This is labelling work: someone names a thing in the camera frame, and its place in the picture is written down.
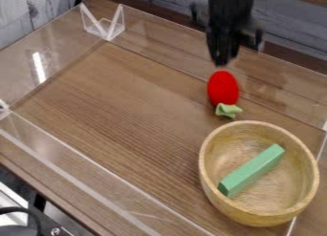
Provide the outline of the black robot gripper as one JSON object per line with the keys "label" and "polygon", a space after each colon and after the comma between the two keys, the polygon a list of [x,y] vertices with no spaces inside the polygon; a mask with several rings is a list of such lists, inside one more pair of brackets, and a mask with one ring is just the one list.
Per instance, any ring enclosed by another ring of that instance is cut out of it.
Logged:
{"label": "black robot gripper", "polygon": [[192,3],[192,21],[205,30],[206,47],[216,66],[225,64],[221,53],[230,61],[241,45],[260,51],[264,30],[252,19],[253,0],[208,0]]}

